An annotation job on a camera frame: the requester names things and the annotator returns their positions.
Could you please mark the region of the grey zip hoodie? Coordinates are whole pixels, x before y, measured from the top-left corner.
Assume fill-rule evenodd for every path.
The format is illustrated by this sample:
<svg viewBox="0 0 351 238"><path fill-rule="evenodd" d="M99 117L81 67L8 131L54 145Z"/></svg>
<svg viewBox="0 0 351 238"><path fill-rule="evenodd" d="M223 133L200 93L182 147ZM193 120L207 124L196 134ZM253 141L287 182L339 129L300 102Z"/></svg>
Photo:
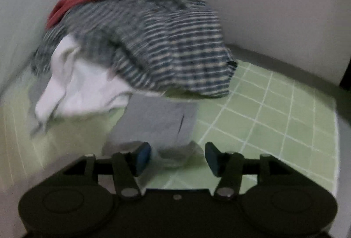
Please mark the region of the grey zip hoodie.
<svg viewBox="0 0 351 238"><path fill-rule="evenodd" d="M182 166L201 153L192 139L198 107L195 102L134 94L109 133L102 154L132 152L147 142L155 161L165 167Z"/></svg>

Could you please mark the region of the green grid-pattern mat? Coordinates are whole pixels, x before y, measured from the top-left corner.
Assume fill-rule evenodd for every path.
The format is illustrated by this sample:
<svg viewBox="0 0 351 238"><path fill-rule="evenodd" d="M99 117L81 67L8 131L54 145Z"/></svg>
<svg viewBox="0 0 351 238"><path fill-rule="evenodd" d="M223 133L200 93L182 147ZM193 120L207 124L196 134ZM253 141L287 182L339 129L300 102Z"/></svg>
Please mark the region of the green grid-pattern mat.
<svg viewBox="0 0 351 238"><path fill-rule="evenodd" d="M59 157L100 154L123 109L55 121L31 135L25 72L1 98L1 189L41 172ZM226 98L199 101L193 140L247 158L274 155L332 193L337 192L339 135L335 100L248 62L240 62Z"/></svg>

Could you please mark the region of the white garment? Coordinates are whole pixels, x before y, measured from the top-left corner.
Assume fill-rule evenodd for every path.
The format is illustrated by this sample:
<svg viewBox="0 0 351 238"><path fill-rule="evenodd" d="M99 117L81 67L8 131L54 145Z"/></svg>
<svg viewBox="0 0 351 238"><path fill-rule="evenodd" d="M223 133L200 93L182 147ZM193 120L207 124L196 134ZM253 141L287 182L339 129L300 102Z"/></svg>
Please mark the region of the white garment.
<svg viewBox="0 0 351 238"><path fill-rule="evenodd" d="M162 92L132 88L109 69L83 58L81 47L66 35L51 56L51 77L34 108L45 125L53 117L86 116L126 107L133 94L160 97Z"/></svg>

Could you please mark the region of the blue plaid shirt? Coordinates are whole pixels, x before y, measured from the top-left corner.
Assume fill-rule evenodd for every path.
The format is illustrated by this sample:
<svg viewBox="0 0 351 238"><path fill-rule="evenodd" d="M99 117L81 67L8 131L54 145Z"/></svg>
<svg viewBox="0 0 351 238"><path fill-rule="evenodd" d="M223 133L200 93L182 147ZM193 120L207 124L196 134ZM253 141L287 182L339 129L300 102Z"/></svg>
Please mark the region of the blue plaid shirt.
<svg viewBox="0 0 351 238"><path fill-rule="evenodd" d="M82 55L131 86L224 97L237 68L218 14L206 0L100 0L77 5L48 29L32 72L50 70L51 56L72 35Z"/></svg>

